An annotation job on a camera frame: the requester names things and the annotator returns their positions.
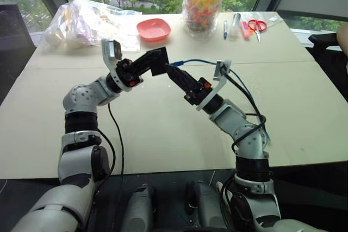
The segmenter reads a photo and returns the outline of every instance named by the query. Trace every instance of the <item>blue pen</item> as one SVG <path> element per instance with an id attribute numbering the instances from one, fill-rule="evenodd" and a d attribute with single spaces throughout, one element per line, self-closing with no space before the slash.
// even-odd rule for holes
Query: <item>blue pen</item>
<path id="1" fill-rule="evenodd" d="M 227 20 L 223 22 L 223 39 L 227 38 Z"/>

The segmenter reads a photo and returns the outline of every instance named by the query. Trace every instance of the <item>plastic bag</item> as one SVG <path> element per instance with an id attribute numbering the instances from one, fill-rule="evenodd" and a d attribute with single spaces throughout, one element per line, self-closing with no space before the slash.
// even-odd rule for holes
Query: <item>plastic bag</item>
<path id="1" fill-rule="evenodd" d="M 184 0 L 183 19 L 187 32 L 193 36 L 210 37 L 216 30 L 222 0 Z"/>
<path id="2" fill-rule="evenodd" d="M 59 7 L 43 34 L 42 44 L 46 50 L 76 49 L 100 45 L 102 38 L 106 38 L 118 41 L 122 51 L 138 52 L 136 23 L 123 15 L 141 14 L 90 0 L 74 0 Z"/>

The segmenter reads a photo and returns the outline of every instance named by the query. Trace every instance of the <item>pink bowl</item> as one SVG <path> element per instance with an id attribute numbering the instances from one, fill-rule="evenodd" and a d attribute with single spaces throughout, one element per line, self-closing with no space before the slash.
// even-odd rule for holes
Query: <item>pink bowl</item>
<path id="1" fill-rule="evenodd" d="M 149 42 L 165 39 L 170 34 L 170 26 L 160 18 L 140 22 L 136 28 L 141 37 Z"/>

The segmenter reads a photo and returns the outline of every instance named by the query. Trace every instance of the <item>table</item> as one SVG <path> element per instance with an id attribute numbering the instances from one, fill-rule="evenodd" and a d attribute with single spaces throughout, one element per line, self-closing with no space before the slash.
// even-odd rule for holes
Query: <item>table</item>
<path id="1" fill-rule="evenodd" d="M 143 15 L 141 19 L 154 16 Z M 167 46 L 170 62 L 191 58 L 232 59 L 234 70 L 252 92 L 267 117 L 271 136 L 271 166 L 315 164 L 346 160 L 348 106 L 310 54 L 285 23 L 279 23 L 248 42 L 224 41 L 220 14 L 216 34 L 206 42 L 187 36 L 179 15 L 155 15 L 172 28 L 165 42 L 141 44 L 140 53 Z M 196 79 L 212 81 L 214 66 L 185 66 Z M 0 178 L 57 177 L 60 138 L 64 134 L 61 101 L 71 87 L 90 83 L 108 70 L 100 47 L 44 54 L 39 47 L 0 107 Z M 232 168 L 232 139 L 197 112 L 184 93 L 166 75 L 151 77 L 112 102 L 112 111 L 125 143 L 125 173 L 170 172 Z M 232 85 L 219 93 L 245 112 L 252 108 Z M 121 157 L 117 131 L 107 108 L 98 108 L 99 127 L 116 147 L 116 168 Z"/>

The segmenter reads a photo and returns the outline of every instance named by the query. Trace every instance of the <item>red scissors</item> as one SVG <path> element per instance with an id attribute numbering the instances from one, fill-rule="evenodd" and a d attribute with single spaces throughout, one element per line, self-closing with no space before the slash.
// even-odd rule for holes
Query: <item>red scissors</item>
<path id="1" fill-rule="evenodd" d="M 248 21 L 248 27 L 256 33 L 257 41 L 261 42 L 260 33 L 265 32 L 267 23 L 262 20 L 251 19 Z"/>

